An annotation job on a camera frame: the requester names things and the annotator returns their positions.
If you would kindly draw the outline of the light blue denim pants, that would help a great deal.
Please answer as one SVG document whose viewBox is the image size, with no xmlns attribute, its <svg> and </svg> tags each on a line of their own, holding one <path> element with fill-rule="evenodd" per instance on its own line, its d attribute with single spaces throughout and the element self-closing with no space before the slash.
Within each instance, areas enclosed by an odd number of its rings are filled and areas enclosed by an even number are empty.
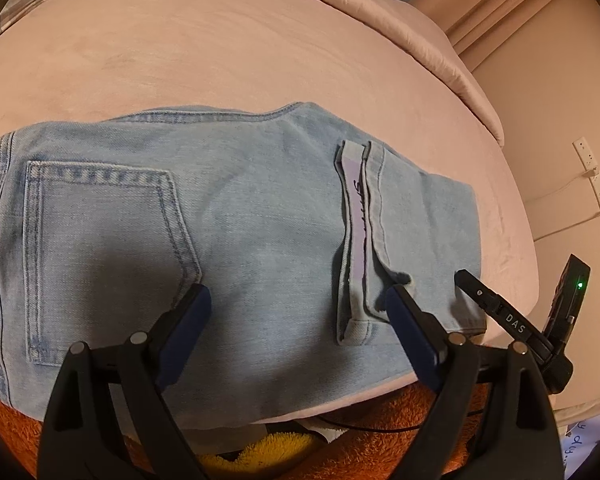
<svg viewBox="0 0 600 480">
<path fill-rule="evenodd" d="M 184 428 L 358 402 L 411 371 L 403 285 L 450 332 L 483 313 L 470 186 L 311 103 L 204 107 L 0 136 L 0 400 L 44 415 L 60 363 L 148 330 L 201 284 L 210 320 L 166 402 Z"/>
</svg>

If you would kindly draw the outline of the orange fuzzy garment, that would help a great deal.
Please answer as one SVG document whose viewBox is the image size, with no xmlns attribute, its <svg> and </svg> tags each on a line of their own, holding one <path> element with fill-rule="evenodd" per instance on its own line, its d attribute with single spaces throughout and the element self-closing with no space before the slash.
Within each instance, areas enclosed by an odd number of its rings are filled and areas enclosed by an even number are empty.
<svg viewBox="0 0 600 480">
<path fill-rule="evenodd" d="M 443 468 L 444 474 L 468 461 L 468 443 L 479 428 L 488 391 L 486 385 L 478 385 L 472 390 L 469 413 Z M 348 429 L 275 479 L 388 479 L 412 444 L 432 402 L 432 391 L 415 382 L 386 396 L 327 413 L 335 422 L 355 422 L 358 427 L 362 422 L 370 422 L 370 429 L 378 431 Z M 34 478 L 38 476 L 41 428 L 42 422 L 0 401 L 0 437 L 4 438 L 7 449 L 15 454 L 18 465 Z"/>
</svg>

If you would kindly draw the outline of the yellow fuzzy cloth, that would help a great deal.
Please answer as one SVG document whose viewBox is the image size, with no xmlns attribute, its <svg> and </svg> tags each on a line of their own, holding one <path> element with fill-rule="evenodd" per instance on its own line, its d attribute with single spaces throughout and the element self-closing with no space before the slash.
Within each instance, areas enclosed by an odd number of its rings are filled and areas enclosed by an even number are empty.
<svg viewBox="0 0 600 480">
<path fill-rule="evenodd" d="M 278 432 L 247 445 L 234 460 L 211 454 L 197 460 L 211 479 L 275 479 L 325 445 L 316 434 Z"/>
</svg>

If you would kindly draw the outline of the pink bed sheet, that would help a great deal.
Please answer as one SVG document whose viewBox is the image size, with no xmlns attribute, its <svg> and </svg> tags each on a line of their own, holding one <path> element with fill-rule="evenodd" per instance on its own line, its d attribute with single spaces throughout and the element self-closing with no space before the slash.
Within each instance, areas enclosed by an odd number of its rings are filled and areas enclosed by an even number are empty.
<svg viewBox="0 0 600 480">
<path fill-rule="evenodd" d="M 376 30 L 320 0 L 50 0 L 0 37 L 0 136 L 204 107 L 264 114 L 311 103 L 428 174 L 467 184 L 471 272 L 519 310 L 538 266 L 512 172 L 445 84 Z"/>
</svg>

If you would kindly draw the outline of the white wall power strip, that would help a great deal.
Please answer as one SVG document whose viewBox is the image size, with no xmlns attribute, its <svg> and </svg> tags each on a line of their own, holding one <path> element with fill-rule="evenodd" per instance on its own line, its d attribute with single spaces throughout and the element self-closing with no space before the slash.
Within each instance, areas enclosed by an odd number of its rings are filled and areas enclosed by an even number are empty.
<svg viewBox="0 0 600 480">
<path fill-rule="evenodd" d="M 588 140 L 584 136 L 572 142 L 584 169 L 585 177 L 590 181 L 598 208 L 600 208 L 600 165 Z"/>
</svg>

